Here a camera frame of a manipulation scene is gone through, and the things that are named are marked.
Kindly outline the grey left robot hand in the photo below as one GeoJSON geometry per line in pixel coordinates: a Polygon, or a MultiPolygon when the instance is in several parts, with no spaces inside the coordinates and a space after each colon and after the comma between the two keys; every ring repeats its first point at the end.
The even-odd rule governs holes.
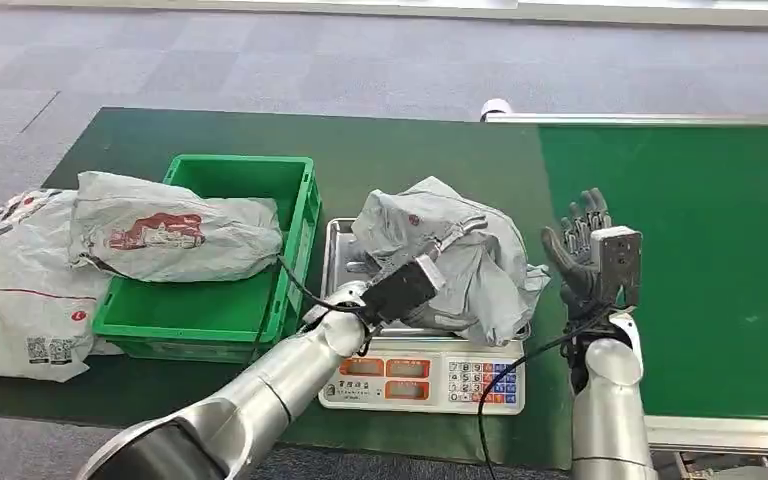
{"type": "Polygon", "coordinates": [[[351,249],[347,253],[345,270],[348,273],[364,274],[369,277],[377,275],[382,267],[364,250],[351,249]]]}

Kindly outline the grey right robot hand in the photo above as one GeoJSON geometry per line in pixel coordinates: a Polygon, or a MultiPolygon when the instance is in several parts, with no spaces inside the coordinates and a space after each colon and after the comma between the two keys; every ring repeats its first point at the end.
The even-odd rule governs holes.
{"type": "Polygon", "coordinates": [[[592,260],[591,234],[611,226],[605,198],[598,188],[591,188],[581,192],[578,202],[569,204],[569,215],[560,219],[560,235],[548,226],[541,230],[544,252],[561,275],[560,297],[571,318],[598,305],[600,274],[592,260]]]}

